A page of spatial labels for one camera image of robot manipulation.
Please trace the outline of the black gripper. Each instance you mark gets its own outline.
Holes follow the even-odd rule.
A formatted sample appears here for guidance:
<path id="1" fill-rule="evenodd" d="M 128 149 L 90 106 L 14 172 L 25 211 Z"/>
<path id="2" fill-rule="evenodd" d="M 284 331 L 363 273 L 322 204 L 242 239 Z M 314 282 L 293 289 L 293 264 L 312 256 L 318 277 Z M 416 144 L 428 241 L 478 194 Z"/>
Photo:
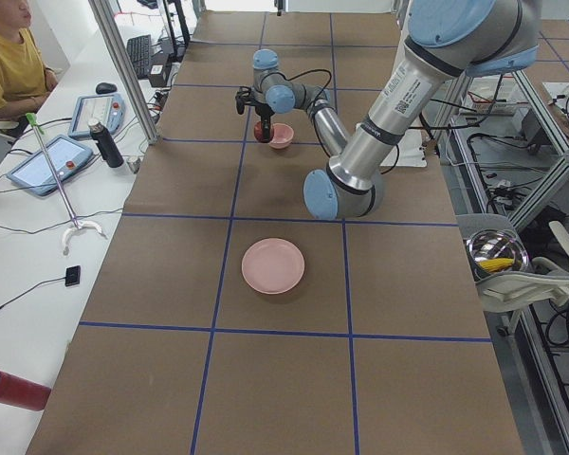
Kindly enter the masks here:
<path id="1" fill-rule="evenodd" d="M 260 117 L 260 141 L 268 143 L 271 141 L 271 118 L 274 116 L 274 111 L 268 104 L 259 104 L 257 115 Z"/>

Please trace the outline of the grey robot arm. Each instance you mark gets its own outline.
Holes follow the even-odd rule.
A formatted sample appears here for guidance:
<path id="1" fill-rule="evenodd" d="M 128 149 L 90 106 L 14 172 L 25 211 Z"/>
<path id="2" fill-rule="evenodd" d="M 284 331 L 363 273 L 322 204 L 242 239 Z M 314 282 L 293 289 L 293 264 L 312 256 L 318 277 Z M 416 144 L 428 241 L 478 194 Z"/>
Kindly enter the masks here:
<path id="1" fill-rule="evenodd" d="M 379 167 L 446 81 L 503 75 L 535 62 L 540 1 L 415 1 L 404 52 L 391 78 L 352 135 L 318 101 L 311 114 L 330 158 L 304 180 L 308 211 L 322 220 L 362 217 L 376 209 Z"/>
<path id="2" fill-rule="evenodd" d="M 328 91 L 332 72 L 316 68 L 287 77 L 280 70 L 279 57 L 271 49 L 255 51 L 252 57 L 253 82 L 248 98 L 239 105 L 249 105 L 259 116 L 254 128 L 257 141 L 268 143 L 275 136 L 272 117 L 293 110 L 306 113 L 318 142 L 329 156 L 343 152 L 350 135 L 338 117 Z"/>

